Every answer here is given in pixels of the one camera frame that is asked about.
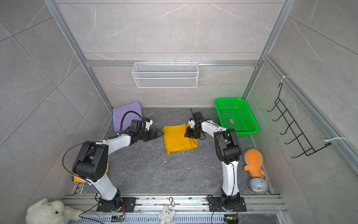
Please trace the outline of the yellow t-shirt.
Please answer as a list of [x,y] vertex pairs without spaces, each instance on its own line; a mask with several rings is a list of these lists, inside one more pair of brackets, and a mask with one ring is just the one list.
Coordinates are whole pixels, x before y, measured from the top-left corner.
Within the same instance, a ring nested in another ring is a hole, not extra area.
[[196,139],[185,137],[187,127],[190,126],[183,124],[179,126],[165,126],[162,128],[166,153],[168,155],[172,152],[191,150],[199,146]]

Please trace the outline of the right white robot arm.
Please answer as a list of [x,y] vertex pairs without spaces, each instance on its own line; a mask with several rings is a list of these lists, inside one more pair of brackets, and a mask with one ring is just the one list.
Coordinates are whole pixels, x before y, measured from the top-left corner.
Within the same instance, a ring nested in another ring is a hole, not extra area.
[[236,131],[232,128],[223,128],[212,120],[195,121],[191,118],[188,125],[185,137],[199,139],[202,134],[207,133],[214,138],[215,152],[223,169],[222,195],[219,205],[227,211],[234,209],[240,202],[237,168],[242,154]]

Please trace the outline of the green plastic basket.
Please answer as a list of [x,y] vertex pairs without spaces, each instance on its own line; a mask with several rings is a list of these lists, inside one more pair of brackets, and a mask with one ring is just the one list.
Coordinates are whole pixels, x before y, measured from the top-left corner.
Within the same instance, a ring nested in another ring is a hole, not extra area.
[[258,123],[244,99],[217,98],[214,104],[222,127],[233,128],[240,137],[259,131]]

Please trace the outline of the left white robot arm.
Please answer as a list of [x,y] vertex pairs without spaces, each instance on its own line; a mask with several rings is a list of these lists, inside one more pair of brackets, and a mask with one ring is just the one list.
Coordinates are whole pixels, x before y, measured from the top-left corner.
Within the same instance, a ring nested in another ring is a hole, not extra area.
[[117,212],[124,208],[120,191],[107,175],[108,155],[137,141],[148,142],[164,135],[151,128],[151,119],[133,120],[117,136],[103,141],[85,141],[75,159],[72,173],[91,185],[99,194],[99,205],[104,211]]

